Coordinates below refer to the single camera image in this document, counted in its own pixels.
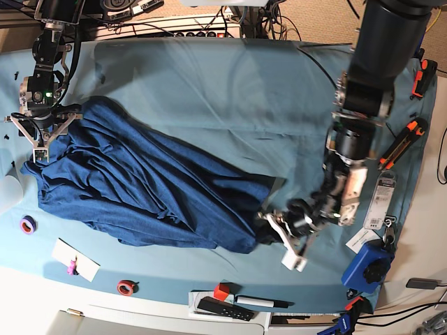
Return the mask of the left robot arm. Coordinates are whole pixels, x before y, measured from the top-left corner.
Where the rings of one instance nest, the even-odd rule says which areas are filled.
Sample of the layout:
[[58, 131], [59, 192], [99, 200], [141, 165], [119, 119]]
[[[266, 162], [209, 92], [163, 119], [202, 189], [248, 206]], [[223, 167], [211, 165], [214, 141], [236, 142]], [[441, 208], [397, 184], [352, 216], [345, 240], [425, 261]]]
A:
[[338, 111], [328, 129], [323, 183], [310, 200], [291, 199], [283, 211], [262, 214], [261, 243], [299, 239], [326, 225], [350, 225], [373, 157], [376, 129], [395, 100], [395, 80], [423, 40], [431, 12], [445, 1], [366, 1], [358, 39], [336, 85]]

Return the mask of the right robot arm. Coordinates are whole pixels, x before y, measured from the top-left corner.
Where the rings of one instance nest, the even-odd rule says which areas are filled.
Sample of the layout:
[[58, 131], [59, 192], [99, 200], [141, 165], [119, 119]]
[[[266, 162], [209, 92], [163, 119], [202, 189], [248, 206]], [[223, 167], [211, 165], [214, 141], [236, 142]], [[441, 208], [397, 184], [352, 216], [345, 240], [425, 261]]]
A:
[[34, 18], [45, 26], [35, 40], [33, 75], [20, 85], [20, 111], [10, 118], [24, 126], [23, 135], [45, 141], [43, 131], [52, 128], [71, 78], [78, 65], [81, 40], [78, 24], [84, 1], [38, 1]]

